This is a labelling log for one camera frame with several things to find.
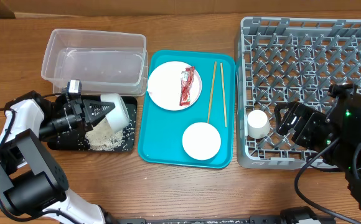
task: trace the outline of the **white plate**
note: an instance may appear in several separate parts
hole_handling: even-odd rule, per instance
[[[218,153],[221,139],[214,126],[198,122],[186,128],[182,136],[182,145],[191,158],[204,161]]]
[[[200,96],[202,82],[197,70],[190,88],[190,104],[181,106],[181,78],[182,72],[190,67],[184,62],[166,62],[158,66],[150,74],[148,93],[151,100],[165,110],[178,111],[192,106]]]

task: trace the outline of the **wooden chopstick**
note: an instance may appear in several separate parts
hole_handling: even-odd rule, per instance
[[[212,74],[212,84],[211,84],[211,95],[210,95],[210,105],[208,107],[208,120],[207,123],[210,123],[210,114],[211,114],[211,103],[212,103],[212,93],[213,93],[213,84],[215,83],[215,72],[217,71],[217,62],[215,61],[213,65],[213,74]]]
[[[220,64],[220,74],[222,76],[222,96],[223,96],[223,114],[225,115],[225,127],[227,127],[227,118],[226,118],[226,100],[225,100],[225,83],[223,82],[223,66]]]

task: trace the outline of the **cable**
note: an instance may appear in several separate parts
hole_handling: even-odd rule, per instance
[[[309,162],[309,160],[311,160],[315,155],[310,155],[306,157],[306,162]],[[311,167],[315,170],[318,171],[322,171],[322,172],[341,172],[341,170],[339,168],[319,168],[316,166],[312,166]]]
[[[337,138],[336,140],[334,140],[332,143],[330,143],[325,149],[323,149],[323,151],[319,152],[315,157],[313,157],[313,159],[309,160],[297,173],[297,176],[295,176],[295,180],[294,180],[294,188],[295,188],[295,192],[297,193],[297,195],[304,200],[308,205],[322,211],[322,212],[326,212],[329,215],[332,215],[334,217],[337,217],[343,221],[347,221],[353,224],[361,224],[360,222],[358,222],[357,220],[351,219],[349,217],[343,216],[341,214],[338,214],[332,210],[329,210],[328,208],[325,208],[323,206],[320,206],[316,203],[314,203],[313,201],[309,200],[307,197],[305,197],[305,195],[302,194],[302,192],[299,190],[298,188],[298,180],[299,178],[302,176],[302,174],[304,173],[304,171],[319,157],[321,157],[323,154],[329,152],[333,146],[335,146],[339,141],[339,138]]]
[[[46,98],[46,97],[50,97],[50,96],[60,96],[61,93],[51,93],[51,94],[48,94],[48,95],[44,95],[42,96],[43,98]]]
[[[14,109],[11,109],[11,108],[9,109],[9,111],[12,113],[12,118],[11,118],[11,121],[9,122],[9,126],[5,130],[5,135],[2,138],[2,141],[0,143],[0,160],[1,160],[1,150],[3,148],[3,145],[6,142],[7,138],[9,137],[9,135],[11,133],[11,130],[12,130],[12,127],[13,127],[13,124],[14,124],[14,120],[16,118],[16,111]],[[46,214],[50,214],[50,213],[56,213],[57,216],[61,215],[61,216],[65,217],[67,220],[69,220],[70,222],[72,222],[74,224],[79,224],[79,222],[77,222],[72,217],[70,217],[69,215],[65,214],[64,212],[62,212],[60,210],[47,210],[47,211],[44,211],[44,212],[40,212],[36,216],[31,216],[31,217],[27,217],[27,218],[16,217],[16,216],[12,215],[10,212],[8,212],[6,210],[6,208],[4,207],[4,205],[2,203],[1,196],[0,196],[0,209],[3,212],[3,214],[5,214],[5,216],[7,216],[11,220],[14,220],[14,221],[17,221],[17,222],[28,222],[28,221],[31,221],[31,220],[35,220],[36,218],[39,218],[42,215],[46,215]]]
[[[356,168],[356,166],[357,166],[357,157],[358,157],[358,155],[359,155],[360,152],[361,152],[361,143],[359,143],[359,144],[357,145],[357,148],[356,148],[356,150],[355,150],[355,152],[354,152],[354,156],[353,156],[353,158],[352,158],[352,173],[354,174],[354,177],[355,177],[355,179],[357,179],[357,180],[359,180],[359,175],[358,175],[358,173],[357,173],[357,168]]]

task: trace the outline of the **clear plastic container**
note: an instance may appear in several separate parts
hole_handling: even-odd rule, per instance
[[[55,29],[41,76],[53,83],[54,93],[70,79],[79,79],[83,93],[143,95],[148,77],[146,38],[141,34]]]

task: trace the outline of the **plastic storage bin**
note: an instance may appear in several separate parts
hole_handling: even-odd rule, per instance
[[[147,75],[145,36],[73,29],[52,32],[41,70],[54,93],[70,79],[79,79],[83,93],[139,96],[146,90]]]
[[[361,20],[246,17],[236,43],[237,161],[246,168],[298,169],[316,152],[274,130],[277,103],[298,101],[326,113],[331,83],[354,83],[361,94]],[[263,110],[271,131],[248,137],[252,110]],[[318,159],[317,167],[329,167]]]

